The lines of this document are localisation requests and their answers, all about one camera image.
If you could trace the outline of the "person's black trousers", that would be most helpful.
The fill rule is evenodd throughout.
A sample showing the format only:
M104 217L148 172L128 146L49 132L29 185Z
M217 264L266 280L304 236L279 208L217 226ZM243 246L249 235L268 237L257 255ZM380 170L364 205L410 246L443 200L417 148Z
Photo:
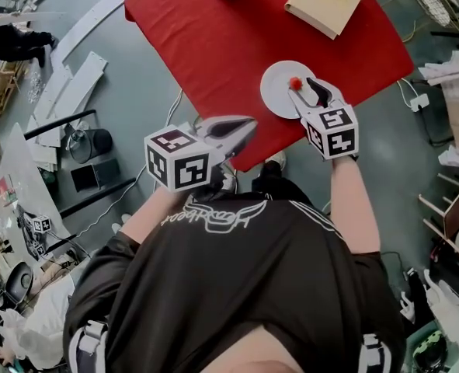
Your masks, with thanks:
M313 205L301 188L286 178L283 173L281 176L274 175L263 167L259 175L252 181L252 192L260 193L272 200L292 200Z

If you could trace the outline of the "person's right forearm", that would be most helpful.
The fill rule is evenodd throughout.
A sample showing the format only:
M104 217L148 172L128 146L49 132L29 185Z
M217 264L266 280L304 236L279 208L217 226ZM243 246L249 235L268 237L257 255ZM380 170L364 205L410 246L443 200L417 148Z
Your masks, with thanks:
M349 156L332 161L331 219L352 253L380 251L374 210L359 166Z

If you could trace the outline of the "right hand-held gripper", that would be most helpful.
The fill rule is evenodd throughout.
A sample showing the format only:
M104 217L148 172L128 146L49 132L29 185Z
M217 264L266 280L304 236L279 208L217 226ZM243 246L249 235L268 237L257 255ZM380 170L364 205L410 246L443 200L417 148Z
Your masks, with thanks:
M330 104L338 96L338 89L320 79L307 77L306 82L318 97L318 104ZM324 160L357 155L359 124L351 105L334 107L311 106L294 89L288 89L309 143Z

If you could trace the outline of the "red book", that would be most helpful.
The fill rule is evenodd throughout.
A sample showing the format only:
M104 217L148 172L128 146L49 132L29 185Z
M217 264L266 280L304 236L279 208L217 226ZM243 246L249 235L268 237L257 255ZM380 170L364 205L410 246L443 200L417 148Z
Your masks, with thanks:
M16 191L10 175L0 177L0 197L8 204L16 200Z

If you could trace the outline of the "beige hardcover book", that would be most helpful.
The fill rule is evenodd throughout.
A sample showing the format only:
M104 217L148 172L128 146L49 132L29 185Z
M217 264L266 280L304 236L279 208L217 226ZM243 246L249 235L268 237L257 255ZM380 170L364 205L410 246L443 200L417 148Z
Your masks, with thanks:
M339 36L361 0L287 0L284 9L331 40Z

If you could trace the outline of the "black metal bar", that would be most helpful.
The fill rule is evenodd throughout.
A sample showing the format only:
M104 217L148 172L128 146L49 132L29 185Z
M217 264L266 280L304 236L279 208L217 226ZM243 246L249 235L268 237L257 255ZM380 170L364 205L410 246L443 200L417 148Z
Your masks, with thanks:
M93 195L91 195L89 197L86 197L85 199L79 201L78 203L73 204L70 207L66 207L63 210L60 210L59 214L60 214L62 219L67 218L67 217L73 215L74 213L82 210L83 208L88 207L89 205L94 204L95 202L97 202L99 200L102 200L103 198L112 195L113 193L117 192L118 190L122 190L124 187L130 186L131 184L134 183L134 181L135 181L135 178L131 178L131 179L128 179L128 180L124 180L124 181L122 181L120 183L117 183L117 184L115 184L113 186L109 186L106 189L100 190L100 191L94 193Z
M88 115L92 115L92 114L95 114L95 113L96 113L96 110L85 110L85 111L83 111L81 113L76 113L76 114L73 114L71 116L64 117L64 118L59 119L59 120L55 120L53 122L50 122L49 124L45 124L45 125L43 125L41 127L38 127L38 128L36 128L34 130L27 131L24 134L24 138L26 140L35 138L35 137L39 136L40 134L44 134L44 133L46 133L48 131L51 131L51 130L57 128L57 127L69 124L72 121L75 121L75 120L78 120L78 119L82 119L83 117L86 117Z

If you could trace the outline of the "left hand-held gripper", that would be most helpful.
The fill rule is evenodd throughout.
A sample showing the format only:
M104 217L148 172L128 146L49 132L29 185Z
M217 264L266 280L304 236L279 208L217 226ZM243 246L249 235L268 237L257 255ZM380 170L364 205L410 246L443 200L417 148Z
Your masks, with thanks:
M253 117L211 117L169 125L144 139L148 174L171 192L210 183L212 169L238 155L256 132Z

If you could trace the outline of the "white mannequin hands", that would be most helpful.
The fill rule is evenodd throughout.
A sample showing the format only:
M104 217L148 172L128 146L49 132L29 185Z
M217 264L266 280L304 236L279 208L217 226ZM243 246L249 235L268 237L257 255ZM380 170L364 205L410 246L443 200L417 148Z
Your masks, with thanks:
M429 270L423 271L422 297L424 302L417 302L416 296L409 298L403 291L400 300L400 313L412 324L417 323L416 314L421 316L420 321L426 319L424 315L431 315L431 320L436 320L440 326L456 325L459 321L459 295L445 281L434 282Z

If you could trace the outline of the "white round plate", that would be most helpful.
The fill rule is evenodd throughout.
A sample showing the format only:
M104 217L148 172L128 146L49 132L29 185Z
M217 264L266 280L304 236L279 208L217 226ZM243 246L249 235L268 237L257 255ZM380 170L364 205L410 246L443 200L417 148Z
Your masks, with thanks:
M298 77L303 83L300 94L311 105L318 102L317 94L310 88L306 78L314 78L314 72L297 61L278 61L269 66L260 82L260 93L267 109L283 119L298 119L298 113L288 94L289 81Z

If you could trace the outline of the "wooden chair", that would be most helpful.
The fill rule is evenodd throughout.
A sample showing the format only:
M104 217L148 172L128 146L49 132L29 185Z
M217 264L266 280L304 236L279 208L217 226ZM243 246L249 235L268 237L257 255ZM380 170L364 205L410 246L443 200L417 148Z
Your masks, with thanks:
M438 173L437 177L459 189L458 180L452 179L442 173ZM447 197L443 198L443 200L447 203L447 207L444 210L428 201L422 194L418 196L418 200L440 218L443 227L439 229L436 224L428 218L424 218L422 223L434 232L441 240L443 240L459 256L459 246L454 241L459 232L459 191L457 192L457 196L452 200Z

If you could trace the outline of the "person's white shoe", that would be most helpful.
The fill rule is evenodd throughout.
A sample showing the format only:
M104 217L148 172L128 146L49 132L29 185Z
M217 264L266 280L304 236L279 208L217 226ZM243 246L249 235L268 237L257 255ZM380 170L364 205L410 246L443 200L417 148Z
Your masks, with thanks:
M285 152L279 151L266 159L263 168L274 175L281 176L286 163L287 157Z

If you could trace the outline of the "person's black printed shirt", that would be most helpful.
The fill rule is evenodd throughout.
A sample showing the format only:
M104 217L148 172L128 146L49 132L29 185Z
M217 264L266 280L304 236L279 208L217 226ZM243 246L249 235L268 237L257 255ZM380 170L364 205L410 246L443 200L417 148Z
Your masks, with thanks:
M305 373L400 373L406 349L380 253L288 200L191 203L142 244L116 234L78 282L64 349L91 321L109 373L198 373L258 327Z

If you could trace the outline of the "long white board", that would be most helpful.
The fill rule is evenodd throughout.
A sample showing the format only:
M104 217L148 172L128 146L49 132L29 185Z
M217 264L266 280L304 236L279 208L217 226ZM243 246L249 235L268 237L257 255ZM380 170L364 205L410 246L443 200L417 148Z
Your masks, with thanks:
M61 19L65 15L65 12L22 12L17 15L13 13L0 14L0 26L13 23L56 20Z
M51 53L54 68L63 66L70 53L125 0L100 0L59 41Z

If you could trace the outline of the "white power strip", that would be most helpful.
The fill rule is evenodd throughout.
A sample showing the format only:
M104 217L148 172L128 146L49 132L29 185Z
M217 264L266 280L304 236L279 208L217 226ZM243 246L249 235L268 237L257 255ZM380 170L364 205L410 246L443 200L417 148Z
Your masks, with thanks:
M410 109L413 113L417 113L429 105L429 97L423 93L411 99L409 102Z

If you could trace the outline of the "black round pan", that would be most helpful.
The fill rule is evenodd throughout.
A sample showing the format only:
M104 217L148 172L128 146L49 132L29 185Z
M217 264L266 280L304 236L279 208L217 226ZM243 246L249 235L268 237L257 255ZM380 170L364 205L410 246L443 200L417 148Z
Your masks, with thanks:
M25 262L18 263L5 282L5 294L16 305L20 304L30 292L33 284L33 270Z

